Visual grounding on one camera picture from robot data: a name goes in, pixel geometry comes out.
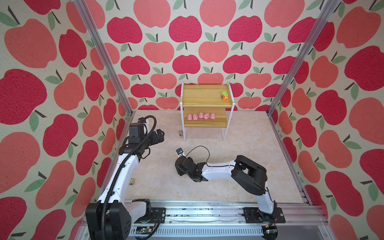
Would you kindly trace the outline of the wooden two-tier white-frame shelf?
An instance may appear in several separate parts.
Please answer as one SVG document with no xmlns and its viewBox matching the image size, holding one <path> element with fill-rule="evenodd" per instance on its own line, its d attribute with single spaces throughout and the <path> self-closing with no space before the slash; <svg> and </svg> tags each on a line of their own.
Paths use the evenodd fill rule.
<svg viewBox="0 0 384 240">
<path fill-rule="evenodd" d="M 222 92 L 229 94 L 229 101 L 223 102 Z M 223 140 L 226 140 L 232 115 L 235 108 L 235 98 L 230 82 L 225 85 L 189 85 L 181 84 L 180 111 L 182 118 L 183 140 L 187 139 L 187 128 L 220 128 Z M 215 113 L 216 119 L 187 120 L 188 114 Z"/>
</svg>

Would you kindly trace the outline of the multicolour toy car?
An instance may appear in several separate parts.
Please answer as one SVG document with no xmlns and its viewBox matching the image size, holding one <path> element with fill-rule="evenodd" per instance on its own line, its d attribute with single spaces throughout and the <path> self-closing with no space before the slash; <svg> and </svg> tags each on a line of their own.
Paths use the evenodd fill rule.
<svg viewBox="0 0 384 240">
<path fill-rule="evenodd" d="M 222 92 L 222 100 L 223 102 L 229 101 L 229 94 L 227 92 Z"/>
</svg>

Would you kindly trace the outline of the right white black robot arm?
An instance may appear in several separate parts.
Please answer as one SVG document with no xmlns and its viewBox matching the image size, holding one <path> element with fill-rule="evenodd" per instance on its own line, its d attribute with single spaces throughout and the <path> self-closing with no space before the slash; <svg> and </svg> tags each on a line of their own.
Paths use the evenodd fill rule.
<svg viewBox="0 0 384 240">
<path fill-rule="evenodd" d="M 234 180 L 257 200 L 256 213 L 246 214 L 246 216 L 261 223 L 275 221 L 277 203 L 269 192 L 267 170 L 247 157 L 238 155 L 235 160 L 223 164 L 196 164 L 191 157 L 180 154 L 175 167 L 179 176 L 187 175 L 197 183 L 222 179 Z"/>
</svg>

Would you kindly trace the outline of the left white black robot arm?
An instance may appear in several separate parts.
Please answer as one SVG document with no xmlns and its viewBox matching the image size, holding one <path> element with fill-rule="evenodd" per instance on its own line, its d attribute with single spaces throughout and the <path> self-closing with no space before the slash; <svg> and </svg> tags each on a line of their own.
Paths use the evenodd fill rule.
<svg viewBox="0 0 384 240">
<path fill-rule="evenodd" d="M 92 240 L 126 240 L 131 226 L 136 221 L 153 220 L 154 227 L 145 233 L 143 240 L 149 239 L 159 228 L 161 217 L 152 213 L 148 199 L 133 200 L 125 206 L 126 191 L 131 177 L 144 152 L 152 145 L 164 141 L 165 133 L 156 130 L 156 124 L 149 126 L 149 119 L 154 116 L 139 118 L 129 126 L 129 135 L 119 149 L 116 167 L 108 185 L 95 203 L 86 208 L 86 220 Z"/>
</svg>

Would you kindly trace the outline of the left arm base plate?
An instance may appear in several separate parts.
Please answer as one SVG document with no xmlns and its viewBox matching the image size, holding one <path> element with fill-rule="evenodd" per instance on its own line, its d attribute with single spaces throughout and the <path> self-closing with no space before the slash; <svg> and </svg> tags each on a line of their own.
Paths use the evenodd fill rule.
<svg viewBox="0 0 384 240">
<path fill-rule="evenodd" d="M 154 224 L 160 222 L 165 223 L 166 208 L 152 208 L 151 213 L 147 216 L 139 218 L 135 224 Z"/>
</svg>

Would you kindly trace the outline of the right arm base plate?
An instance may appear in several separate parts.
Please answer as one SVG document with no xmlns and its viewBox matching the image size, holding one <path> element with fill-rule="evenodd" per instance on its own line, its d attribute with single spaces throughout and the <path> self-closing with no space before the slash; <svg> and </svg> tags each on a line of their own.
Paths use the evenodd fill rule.
<svg viewBox="0 0 384 240">
<path fill-rule="evenodd" d="M 281 208 L 274 209 L 272 214 L 263 213 L 259 208 L 243 208 L 243 216 L 247 224 L 286 223 L 285 215 Z"/>
</svg>

